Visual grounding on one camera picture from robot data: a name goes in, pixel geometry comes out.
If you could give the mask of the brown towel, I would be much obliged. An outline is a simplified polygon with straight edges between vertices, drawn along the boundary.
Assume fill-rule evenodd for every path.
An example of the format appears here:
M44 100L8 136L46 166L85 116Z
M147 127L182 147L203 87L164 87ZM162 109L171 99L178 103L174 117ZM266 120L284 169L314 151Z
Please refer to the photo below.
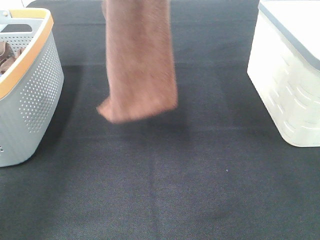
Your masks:
M99 114L119 124L175 109L170 2L105 0L102 11L109 96Z

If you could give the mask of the black table cloth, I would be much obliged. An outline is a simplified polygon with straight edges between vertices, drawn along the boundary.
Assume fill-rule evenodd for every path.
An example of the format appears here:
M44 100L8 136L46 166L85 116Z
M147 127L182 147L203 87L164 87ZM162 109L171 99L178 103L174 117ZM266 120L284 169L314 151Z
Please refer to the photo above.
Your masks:
M247 75L256 0L174 0L175 111L111 124L98 0L37 0L64 85L36 153L0 170L3 240L317 240L320 150L280 136Z

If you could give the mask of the grey perforated laundry basket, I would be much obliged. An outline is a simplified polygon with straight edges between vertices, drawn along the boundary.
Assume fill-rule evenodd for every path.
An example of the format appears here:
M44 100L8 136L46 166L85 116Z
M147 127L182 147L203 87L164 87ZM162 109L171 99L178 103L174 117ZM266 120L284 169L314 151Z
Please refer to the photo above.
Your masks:
M40 144L56 110L64 74L45 8L0 12L0 42L13 53L24 48L0 76L0 165L28 160Z

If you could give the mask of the white plastic storage basket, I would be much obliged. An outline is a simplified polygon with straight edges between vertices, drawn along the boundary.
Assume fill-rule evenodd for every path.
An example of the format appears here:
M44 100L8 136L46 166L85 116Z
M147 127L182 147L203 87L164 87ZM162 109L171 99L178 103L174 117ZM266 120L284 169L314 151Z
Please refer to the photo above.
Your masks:
M320 145L320 3L262 0L247 74L281 137Z

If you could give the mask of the brown towels in basket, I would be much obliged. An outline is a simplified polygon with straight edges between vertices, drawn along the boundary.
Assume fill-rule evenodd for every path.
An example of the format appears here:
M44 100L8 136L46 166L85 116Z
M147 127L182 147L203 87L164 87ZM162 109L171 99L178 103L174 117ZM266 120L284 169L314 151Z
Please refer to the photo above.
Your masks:
M23 53L25 48L20 48L13 52L11 46L5 42L0 42L0 75L2 76L11 65L17 60L17 58Z

